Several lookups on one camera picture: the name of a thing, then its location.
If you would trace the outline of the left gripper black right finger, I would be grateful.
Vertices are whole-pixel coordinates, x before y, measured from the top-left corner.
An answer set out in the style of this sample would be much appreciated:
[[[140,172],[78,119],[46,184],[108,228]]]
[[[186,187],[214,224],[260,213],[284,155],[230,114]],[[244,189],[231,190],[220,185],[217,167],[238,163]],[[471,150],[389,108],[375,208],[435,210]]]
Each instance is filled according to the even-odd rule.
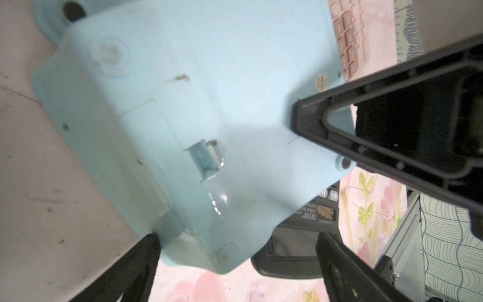
[[[334,235],[320,233],[316,252],[330,301],[409,301]]]

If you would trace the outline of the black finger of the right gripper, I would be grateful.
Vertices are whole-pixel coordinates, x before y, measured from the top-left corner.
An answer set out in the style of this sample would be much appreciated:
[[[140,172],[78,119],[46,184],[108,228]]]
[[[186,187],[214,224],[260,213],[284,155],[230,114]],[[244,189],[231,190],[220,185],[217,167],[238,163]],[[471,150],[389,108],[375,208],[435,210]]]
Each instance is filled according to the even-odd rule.
[[[482,35],[296,102],[293,131],[482,214]]]

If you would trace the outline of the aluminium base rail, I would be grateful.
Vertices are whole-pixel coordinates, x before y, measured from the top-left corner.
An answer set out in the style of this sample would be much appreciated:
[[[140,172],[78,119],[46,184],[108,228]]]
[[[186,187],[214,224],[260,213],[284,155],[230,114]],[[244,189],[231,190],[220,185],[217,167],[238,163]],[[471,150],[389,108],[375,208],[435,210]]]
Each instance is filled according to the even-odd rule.
[[[420,192],[409,191],[408,210],[374,269],[411,301],[426,300]]]

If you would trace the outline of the floral pink table mat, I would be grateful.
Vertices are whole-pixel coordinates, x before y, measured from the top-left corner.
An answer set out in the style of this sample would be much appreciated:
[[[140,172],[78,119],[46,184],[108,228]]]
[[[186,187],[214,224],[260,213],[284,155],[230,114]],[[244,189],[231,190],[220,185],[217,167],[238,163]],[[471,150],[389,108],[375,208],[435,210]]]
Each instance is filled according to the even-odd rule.
[[[33,19],[34,1],[1,1],[1,301],[69,301],[138,237],[105,200],[44,112],[31,75],[54,53]],[[396,63],[391,1],[371,1],[389,21],[372,50]],[[403,186],[355,169],[342,192],[344,243],[374,263],[407,211]],[[149,301],[328,301],[320,279],[265,278],[250,261],[226,275],[158,265]]]

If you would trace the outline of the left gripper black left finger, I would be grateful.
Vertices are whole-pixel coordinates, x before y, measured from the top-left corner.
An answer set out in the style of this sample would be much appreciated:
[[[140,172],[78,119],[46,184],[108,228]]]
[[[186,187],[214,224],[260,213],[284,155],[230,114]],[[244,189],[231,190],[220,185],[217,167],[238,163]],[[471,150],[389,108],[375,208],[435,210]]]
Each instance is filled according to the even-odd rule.
[[[148,234],[72,301],[148,301],[161,246]]]

